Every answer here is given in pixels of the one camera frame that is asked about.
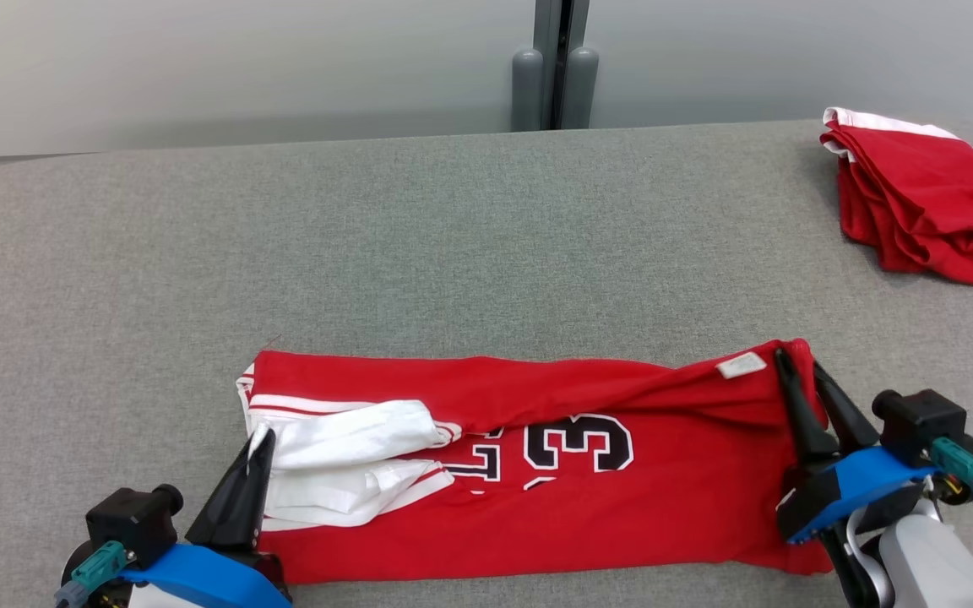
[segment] printed number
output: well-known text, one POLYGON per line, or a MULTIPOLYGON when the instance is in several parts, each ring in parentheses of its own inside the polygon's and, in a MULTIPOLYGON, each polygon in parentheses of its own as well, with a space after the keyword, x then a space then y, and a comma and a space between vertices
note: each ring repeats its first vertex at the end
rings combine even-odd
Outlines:
MULTIPOLYGON (((502 428, 487 432, 487 439, 498 439, 502 428)), ((633 435, 621 422, 609 415, 582 413, 547 424, 532 424, 525 427, 525 459, 533 469, 556 470, 557 448, 551 447, 551 435, 560 437, 561 451, 564 453, 588 453, 595 457, 595 472, 602 470, 622 470, 633 462, 633 435), (602 437, 603 447, 592 449, 591 437, 602 437)), ((478 462, 475 464, 444 464, 449 473, 463 477, 482 477, 487 481, 502 480, 502 447, 482 445, 471 446, 471 454, 478 462)), ((536 477, 525 490, 553 480, 553 476, 536 477)))
POLYGON ((609 415, 582 413, 548 424, 525 428, 525 459, 533 469, 556 470, 557 448, 549 446, 551 435, 561 436, 564 453, 587 453, 590 437, 605 438, 605 446, 591 450, 595 455, 595 472, 622 470, 633 462, 633 436, 621 422, 609 415))
POLYGON ((471 453, 479 457, 478 464, 443 464, 453 475, 482 477, 487 481, 502 480, 502 447, 471 446, 471 453))

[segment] red jersey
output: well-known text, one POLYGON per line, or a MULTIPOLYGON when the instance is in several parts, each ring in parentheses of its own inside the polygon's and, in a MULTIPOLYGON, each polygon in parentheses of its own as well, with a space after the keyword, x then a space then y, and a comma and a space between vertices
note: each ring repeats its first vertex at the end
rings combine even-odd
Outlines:
POLYGON ((262 351, 239 380, 247 427, 277 434, 259 549, 290 584, 673 562, 826 573, 822 546, 776 528, 795 461, 779 347, 816 404, 800 339, 680 369, 262 351))

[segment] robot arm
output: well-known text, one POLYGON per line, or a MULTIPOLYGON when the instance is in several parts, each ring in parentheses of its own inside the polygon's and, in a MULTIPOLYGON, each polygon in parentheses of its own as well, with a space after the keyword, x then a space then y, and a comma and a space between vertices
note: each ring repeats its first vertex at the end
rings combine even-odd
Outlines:
POLYGON ((275 434, 260 427, 177 544, 182 494, 121 488, 85 515, 89 541, 67 562, 57 608, 290 608, 275 555, 259 554, 275 434))
POLYGON ((798 457, 776 508, 784 540, 821 541, 852 608, 973 607, 973 556, 938 509, 938 501, 973 500, 963 408, 933 390, 885 390, 873 401, 884 422, 878 435, 817 365, 819 401, 837 440, 818 423, 786 351, 777 351, 776 371, 798 457))
MULTIPOLYGON (((823 544, 851 608, 973 607, 973 556, 938 511, 938 501, 973 500, 963 408, 933 390, 888 390, 873 401, 878 434, 816 365, 833 437, 786 351, 775 368, 798 458, 776 508, 783 539, 823 544)), ((247 440, 186 532, 188 546, 171 524, 177 489, 112 493, 85 515, 90 539, 67 562, 57 608, 290 608, 280 562, 255 551, 274 449, 266 427, 247 440)))

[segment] folded red shorts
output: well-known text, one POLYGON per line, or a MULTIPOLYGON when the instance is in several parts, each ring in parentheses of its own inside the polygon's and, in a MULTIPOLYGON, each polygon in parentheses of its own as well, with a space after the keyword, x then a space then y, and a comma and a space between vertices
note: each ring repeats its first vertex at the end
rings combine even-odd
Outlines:
POLYGON ((932 124, 828 108, 821 136, 840 155, 843 232, 882 269, 973 285, 973 149, 932 124))
MULTIPOLYGON (((826 573, 776 528, 795 463, 772 355, 668 369, 263 350, 238 382, 277 434, 259 549, 291 584, 737 561, 826 573)), ((814 407, 824 418, 823 409, 814 407)))

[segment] gray table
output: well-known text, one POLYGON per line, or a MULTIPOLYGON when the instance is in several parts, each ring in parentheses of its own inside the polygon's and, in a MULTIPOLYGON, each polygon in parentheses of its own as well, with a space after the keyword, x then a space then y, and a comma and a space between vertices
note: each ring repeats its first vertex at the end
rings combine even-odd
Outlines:
MULTIPOLYGON (((973 143, 973 124, 944 123, 973 143)), ((818 121, 136 151, 0 168, 0 606, 50 605, 82 515, 172 482, 185 529, 285 350, 681 365, 804 336, 862 404, 973 428, 973 288, 845 242, 818 121)), ((949 509, 973 550, 973 507, 949 509)), ((333 584, 344 605, 842 605, 833 577, 682 565, 333 584)))

